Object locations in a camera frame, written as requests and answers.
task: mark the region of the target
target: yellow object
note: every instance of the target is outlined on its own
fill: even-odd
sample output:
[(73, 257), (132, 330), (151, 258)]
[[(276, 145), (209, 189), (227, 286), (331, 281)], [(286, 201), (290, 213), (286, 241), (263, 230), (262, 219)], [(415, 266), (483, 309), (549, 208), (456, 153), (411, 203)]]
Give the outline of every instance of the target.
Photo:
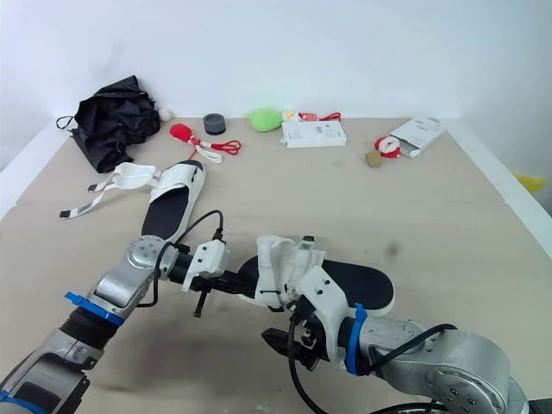
[(519, 181), (521, 185), (525, 187), (525, 189), (531, 194), (535, 194), (537, 191), (539, 191), (541, 188), (549, 183), (546, 179), (537, 179), (535, 177), (528, 177), (527, 175), (523, 174), (514, 174), (514, 177), (516, 177), (517, 181)]

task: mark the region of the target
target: white ball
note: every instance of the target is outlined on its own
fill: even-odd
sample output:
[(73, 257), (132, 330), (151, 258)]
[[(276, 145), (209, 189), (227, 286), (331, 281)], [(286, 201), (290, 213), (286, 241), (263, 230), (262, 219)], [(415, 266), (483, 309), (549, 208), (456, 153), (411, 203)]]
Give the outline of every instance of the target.
[(161, 118), (161, 121), (163, 122), (170, 121), (171, 118), (173, 117), (173, 113), (171, 112), (171, 110), (168, 110), (167, 108), (160, 108), (158, 112), (159, 112), (159, 118)]

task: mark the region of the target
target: white cardboard box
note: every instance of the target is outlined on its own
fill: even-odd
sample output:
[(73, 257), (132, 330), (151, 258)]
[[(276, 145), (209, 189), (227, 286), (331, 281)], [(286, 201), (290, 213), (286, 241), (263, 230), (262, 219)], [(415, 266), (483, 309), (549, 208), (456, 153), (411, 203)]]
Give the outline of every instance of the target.
[(433, 141), (444, 135), (446, 129), (429, 118), (413, 118), (390, 133), (400, 141), (400, 153), (417, 157)]
[(347, 143), (339, 121), (286, 121), (282, 122), (288, 148), (341, 147)]

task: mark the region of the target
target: blue band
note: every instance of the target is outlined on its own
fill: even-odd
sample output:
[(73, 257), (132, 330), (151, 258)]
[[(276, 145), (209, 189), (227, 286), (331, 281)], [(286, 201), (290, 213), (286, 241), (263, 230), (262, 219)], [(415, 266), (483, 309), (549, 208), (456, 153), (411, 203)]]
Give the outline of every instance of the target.
[(361, 304), (354, 304), (354, 307), (356, 308), (355, 316), (356, 319), (354, 320), (353, 329), (351, 330), (351, 336), (348, 339), (348, 349), (347, 349), (347, 359), (345, 360), (345, 366), (347, 367), (347, 371), (349, 371), (353, 375), (358, 375), (356, 373), (356, 348), (359, 345), (359, 336), (361, 334), (361, 328), (364, 321), (366, 321), (366, 318), (368, 317), (368, 312), (364, 310)]
[(29, 403), (28, 401), (23, 401), (22, 399), (11, 398), (8, 397), (8, 395), (9, 393), (7, 391), (0, 392), (0, 403), (11, 403), (19, 405), (20, 407), (23, 407), (34, 414), (46, 414), (46, 412), (42, 410), (42, 408), (38, 405), (34, 405), (32, 403)]
[(99, 317), (102, 317), (106, 321), (110, 321), (117, 326), (121, 326), (124, 323), (124, 319), (118, 317), (114, 313), (106, 311), (104, 308), (98, 306), (97, 304), (93, 304), (87, 298), (83, 298), (82, 296), (76, 295), (73, 292), (66, 293), (65, 297), (68, 298), (73, 304), (76, 304), (81, 308), (85, 308), (87, 311), (90, 311), (93, 314), (98, 315)]

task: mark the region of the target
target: black roll of tape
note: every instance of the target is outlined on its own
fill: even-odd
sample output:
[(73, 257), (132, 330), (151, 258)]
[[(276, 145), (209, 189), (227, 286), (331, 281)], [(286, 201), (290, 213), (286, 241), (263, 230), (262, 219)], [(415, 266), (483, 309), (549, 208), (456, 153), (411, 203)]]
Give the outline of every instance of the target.
[(208, 114), (204, 116), (205, 132), (209, 135), (220, 135), (226, 131), (226, 122), (221, 114)]

